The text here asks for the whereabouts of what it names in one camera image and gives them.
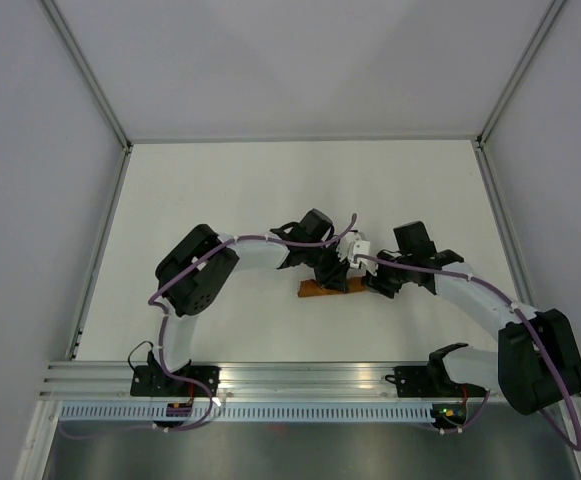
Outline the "brown cloth napkin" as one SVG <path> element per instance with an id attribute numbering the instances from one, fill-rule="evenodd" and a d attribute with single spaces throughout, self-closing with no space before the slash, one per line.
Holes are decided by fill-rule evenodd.
<path id="1" fill-rule="evenodd" d="M 297 296 L 299 298 L 321 297 L 330 295 L 349 295 L 367 290 L 362 277 L 352 277 L 346 280 L 346 291 L 328 289 L 320 286 L 315 280 L 302 280 L 299 284 Z"/>

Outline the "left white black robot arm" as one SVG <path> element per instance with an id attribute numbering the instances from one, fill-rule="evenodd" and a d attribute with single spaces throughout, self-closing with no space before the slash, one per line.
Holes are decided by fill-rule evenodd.
<path id="1" fill-rule="evenodd" d="M 157 265 L 157 289 L 147 300 L 162 312 L 151 353 L 156 362 L 154 385 L 176 396 L 188 382 L 201 383 L 189 374 L 192 335 L 200 314 L 234 273 L 307 266 L 318 286 L 346 293 L 351 263 L 340 245 L 357 233 L 357 218 L 353 214 L 340 233 L 318 209 L 261 234 L 222 235 L 207 224 L 195 226 Z"/>

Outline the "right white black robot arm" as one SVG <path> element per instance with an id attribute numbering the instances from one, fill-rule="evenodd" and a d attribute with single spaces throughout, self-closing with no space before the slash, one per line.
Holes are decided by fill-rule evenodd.
<path id="1" fill-rule="evenodd" d="M 581 393 L 581 355 L 561 311 L 511 298 L 456 252 L 437 250 L 420 221 L 395 228 L 394 235 L 396 252 L 370 256 L 364 247 L 355 249 L 355 259 L 369 269 L 366 287 L 393 298 L 403 285 L 415 284 L 457 307 L 496 342 L 493 351 L 458 342 L 430 353 L 426 381 L 433 392 L 491 390 L 522 415 Z"/>

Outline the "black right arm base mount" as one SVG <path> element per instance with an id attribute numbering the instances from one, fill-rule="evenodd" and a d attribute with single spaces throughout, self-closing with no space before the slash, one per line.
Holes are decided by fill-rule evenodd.
<path id="1" fill-rule="evenodd" d="M 399 398 L 464 399 L 483 398 L 486 390 L 472 384 L 460 384 L 424 365 L 400 365 L 384 376 L 396 388 Z"/>

